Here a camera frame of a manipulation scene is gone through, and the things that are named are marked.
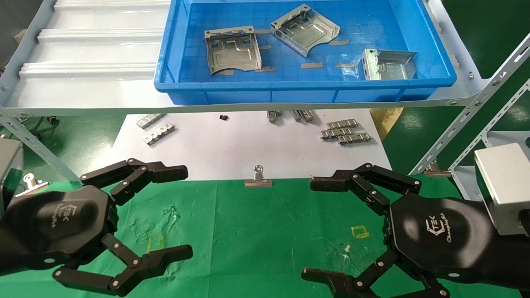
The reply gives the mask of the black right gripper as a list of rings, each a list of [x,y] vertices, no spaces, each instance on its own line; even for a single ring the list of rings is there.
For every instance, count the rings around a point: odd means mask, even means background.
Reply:
[[[405,196],[391,204],[376,185]],[[310,190],[350,191],[377,215],[387,215],[389,246],[396,252],[386,251],[358,277],[305,267],[302,279],[325,284],[334,298],[378,298],[371,286],[397,262],[425,287],[397,298],[450,298],[436,278],[529,289],[528,236],[498,234],[482,202],[424,198],[417,195],[421,186],[412,177],[371,163],[312,177]]]

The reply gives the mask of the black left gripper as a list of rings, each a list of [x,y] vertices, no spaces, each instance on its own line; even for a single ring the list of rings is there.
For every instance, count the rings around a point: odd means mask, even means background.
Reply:
[[[184,165],[130,158],[81,175],[86,185],[81,189],[14,198],[1,219],[1,275],[66,264],[53,274],[61,285],[125,297],[142,281],[163,275],[171,263],[192,258],[193,248],[180,245],[139,257],[112,235],[118,227],[115,205],[125,205],[150,183],[187,178]],[[111,197],[100,189],[113,184]],[[78,264],[89,264],[105,249],[125,264],[122,273],[112,277],[78,270]]]

